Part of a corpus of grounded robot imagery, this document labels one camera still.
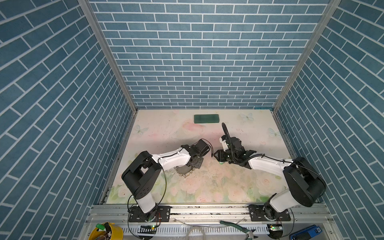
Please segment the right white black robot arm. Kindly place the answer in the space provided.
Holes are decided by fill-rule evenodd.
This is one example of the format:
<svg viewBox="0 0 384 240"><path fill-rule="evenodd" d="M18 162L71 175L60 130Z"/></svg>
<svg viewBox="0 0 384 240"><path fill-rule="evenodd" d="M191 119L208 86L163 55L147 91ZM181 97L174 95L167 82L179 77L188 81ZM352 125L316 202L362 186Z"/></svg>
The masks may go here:
<svg viewBox="0 0 384 240"><path fill-rule="evenodd" d="M228 162L250 170L260 170L281 177L288 188L273 194L262 208L264 217L274 221L280 213L295 206L311 207L326 191L327 184L303 157L276 159L253 150L245 150L240 139L223 135L222 149L214 153L220 163Z"/></svg>

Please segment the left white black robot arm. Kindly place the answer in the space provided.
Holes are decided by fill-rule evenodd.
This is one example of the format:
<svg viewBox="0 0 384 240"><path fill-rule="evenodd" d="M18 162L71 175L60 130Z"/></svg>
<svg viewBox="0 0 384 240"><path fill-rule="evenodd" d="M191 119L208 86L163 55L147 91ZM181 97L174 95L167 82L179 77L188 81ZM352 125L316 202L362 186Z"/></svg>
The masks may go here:
<svg viewBox="0 0 384 240"><path fill-rule="evenodd" d="M183 171L199 169L204 156L213 153L211 144L203 139L193 145L182 145L180 148L164 153L151 155L147 151L141 152L122 173L121 179L130 190L138 206L134 215L140 220L151 221L158 212L159 204L155 202L151 190L161 172L173 168Z"/></svg>

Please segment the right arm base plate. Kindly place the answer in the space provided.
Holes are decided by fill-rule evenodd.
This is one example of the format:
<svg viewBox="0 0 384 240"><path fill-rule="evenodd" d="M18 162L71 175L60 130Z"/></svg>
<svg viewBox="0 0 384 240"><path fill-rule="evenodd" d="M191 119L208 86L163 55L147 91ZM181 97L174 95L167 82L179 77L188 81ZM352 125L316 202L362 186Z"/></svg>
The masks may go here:
<svg viewBox="0 0 384 240"><path fill-rule="evenodd" d="M291 216L288 210L284 210L283 212L278 213L272 207L264 205L248 205L248 209L252 222L291 221Z"/></svg>

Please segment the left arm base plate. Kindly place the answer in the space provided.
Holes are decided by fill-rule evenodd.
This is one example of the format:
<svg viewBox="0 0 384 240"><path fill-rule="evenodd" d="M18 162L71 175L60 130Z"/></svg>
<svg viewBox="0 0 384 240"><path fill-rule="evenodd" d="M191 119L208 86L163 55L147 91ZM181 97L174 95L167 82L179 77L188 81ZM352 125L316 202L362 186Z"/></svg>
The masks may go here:
<svg viewBox="0 0 384 240"><path fill-rule="evenodd" d="M129 221L133 223L169 222L170 212L170 206L159 206L148 213L144 213L138 206L131 206L128 211Z"/></svg>

